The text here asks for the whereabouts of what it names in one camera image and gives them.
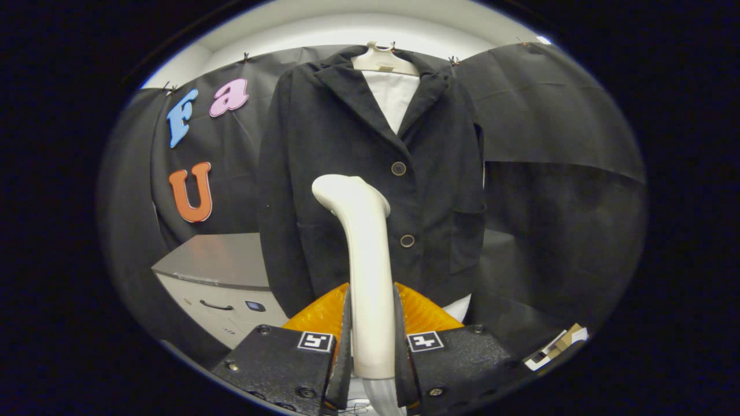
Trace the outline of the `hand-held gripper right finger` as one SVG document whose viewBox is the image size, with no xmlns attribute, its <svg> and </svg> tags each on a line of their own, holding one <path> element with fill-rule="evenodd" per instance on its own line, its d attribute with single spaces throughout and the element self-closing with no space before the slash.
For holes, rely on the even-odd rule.
<svg viewBox="0 0 740 416">
<path fill-rule="evenodd" d="M 397 403 L 410 415 L 466 415 L 530 379 L 486 326 L 464 326 L 402 284 L 395 287 Z"/>
</svg>

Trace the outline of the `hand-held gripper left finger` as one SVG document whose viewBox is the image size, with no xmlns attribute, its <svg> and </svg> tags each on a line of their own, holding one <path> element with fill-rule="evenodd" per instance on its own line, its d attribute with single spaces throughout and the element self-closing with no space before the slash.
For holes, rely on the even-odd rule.
<svg viewBox="0 0 740 416">
<path fill-rule="evenodd" d="M 212 373 L 281 413 L 335 415 L 345 409 L 352 373 L 348 289 L 336 287 L 283 326 L 257 325 Z"/>
</svg>

